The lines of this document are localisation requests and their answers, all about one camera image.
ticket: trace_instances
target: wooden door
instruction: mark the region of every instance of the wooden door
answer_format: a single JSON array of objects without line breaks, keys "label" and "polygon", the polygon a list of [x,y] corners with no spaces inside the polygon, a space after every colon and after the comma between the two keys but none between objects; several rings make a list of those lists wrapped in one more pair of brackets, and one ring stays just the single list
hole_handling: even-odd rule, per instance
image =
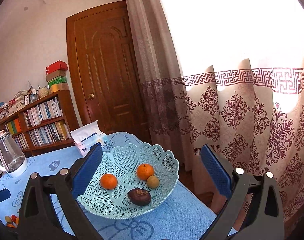
[{"label": "wooden door", "polygon": [[83,124],[151,142],[126,2],[98,6],[66,21],[73,91]]}]

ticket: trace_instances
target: metal pin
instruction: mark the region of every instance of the metal pin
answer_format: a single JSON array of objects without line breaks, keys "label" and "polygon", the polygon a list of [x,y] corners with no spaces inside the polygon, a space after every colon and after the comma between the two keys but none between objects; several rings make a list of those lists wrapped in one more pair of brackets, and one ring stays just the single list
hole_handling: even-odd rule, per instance
[{"label": "metal pin", "polygon": [[243,174],[244,173],[244,170],[242,168],[236,168],[235,171],[236,171],[237,174]]},{"label": "metal pin", "polygon": [[37,173],[36,172],[33,172],[32,174],[31,174],[31,179],[35,179],[37,177]]},{"label": "metal pin", "polygon": [[69,172],[69,170],[68,170],[67,168],[63,168],[63,169],[60,170],[60,174],[61,174],[61,175],[65,175],[65,174],[67,174],[68,172]]},{"label": "metal pin", "polygon": [[273,173],[271,172],[271,171],[267,171],[267,176],[269,177],[269,178],[273,178]]}]

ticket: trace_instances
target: door panel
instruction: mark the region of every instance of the door panel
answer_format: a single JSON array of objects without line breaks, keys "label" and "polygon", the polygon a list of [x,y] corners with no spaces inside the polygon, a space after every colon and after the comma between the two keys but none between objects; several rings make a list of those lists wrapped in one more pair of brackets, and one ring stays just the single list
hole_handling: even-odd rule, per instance
[{"label": "door panel", "polygon": [[[81,87],[75,87],[72,78],[73,89],[82,90],[89,118],[98,120],[102,131],[126,131],[151,142],[126,3],[103,11],[99,7],[96,13],[83,14],[74,21]],[[87,98],[89,94],[94,95],[92,100]]]}]

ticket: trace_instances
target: bookshelf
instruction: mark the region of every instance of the bookshelf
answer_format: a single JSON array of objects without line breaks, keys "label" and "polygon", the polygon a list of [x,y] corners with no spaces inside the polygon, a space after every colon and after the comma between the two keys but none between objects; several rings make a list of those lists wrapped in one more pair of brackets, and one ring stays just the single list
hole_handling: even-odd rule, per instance
[{"label": "bookshelf", "polygon": [[[52,99],[54,101],[54,100],[56,100],[56,98],[59,101],[60,110],[62,111],[61,116],[48,118],[48,119],[41,120],[41,121],[39,120],[38,121],[39,123],[38,124],[34,123],[34,124],[32,124],[33,126],[28,125],[27,120],[26,120],[26,114],[24,114],[24,113],[28,113],[28,112],[31,113],[32,108],[38,107],[38,105],[42,105],[43,103],[48,102]],[[12,134],[12,137],[16,137],[21,134],[24,135],[28,148],[23,149],[22,151],[24,152],[24,154],[27,157],[40,155],[43,153],[51,152],[54,150],[58,150],[61,148],[65,148],[65,147],[74,145],[74,140],[72,138],[68,138],[66,140],[62,139],[62,140],[54,141],[53,137],[52,137],[52,142],[41,143],[41,144],[35,143],[35,131],[36,130],[40,131],[42,129],[42,131],[44,131],[46,129],[45,127],[53,126],[53,125],[55,125],[55,123],[57,124],[58,122],[65,122],[66,128],[69,133],[71,131],[79,128],[79,123],[76,119],[74,107],[73,107],[72,100],[71,100],[71,95],[68,90],[59,90],[57,92],[47,95],[46,97],[39,99],[31,104],[28,104],[23,109],[17,111],[16,113],[12,114],[11,116],[1,119],[0,127],[2,129],[4,129],[6,124],[9,124],[10,122],[14,121],[15,119],[18,119],[21,131]]]}]

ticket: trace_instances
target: door knob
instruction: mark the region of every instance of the door knob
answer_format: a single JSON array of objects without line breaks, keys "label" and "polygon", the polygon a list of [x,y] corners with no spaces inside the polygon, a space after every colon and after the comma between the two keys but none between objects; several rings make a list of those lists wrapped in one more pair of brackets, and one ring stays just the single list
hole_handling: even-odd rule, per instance
[{"label": "door knob", "polygon": [[87,96],[87,98],[88,98],[88,100],[93,100],[94,95],[93,95],[93,94],[89,94],[89,95]]}]

